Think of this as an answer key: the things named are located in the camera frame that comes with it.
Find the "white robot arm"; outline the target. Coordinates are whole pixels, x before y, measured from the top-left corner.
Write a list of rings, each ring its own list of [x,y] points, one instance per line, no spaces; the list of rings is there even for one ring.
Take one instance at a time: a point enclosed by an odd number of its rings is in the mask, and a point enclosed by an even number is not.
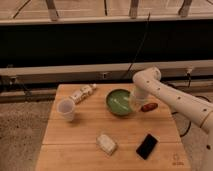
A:
[[[157,67],[136,72],[132,77],[131,102],[144,104],[151,94],[200,127],[208,135],[200,171],[213,171],[213,103],[169,87],[160,79]]]

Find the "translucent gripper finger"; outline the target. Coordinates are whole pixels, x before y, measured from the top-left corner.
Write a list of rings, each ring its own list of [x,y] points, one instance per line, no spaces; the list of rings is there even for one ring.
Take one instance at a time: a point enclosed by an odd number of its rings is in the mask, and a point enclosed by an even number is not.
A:
[[[133,113],[138,113],[141,111],[142,103],[139,101],[130,100],[129,107]]]

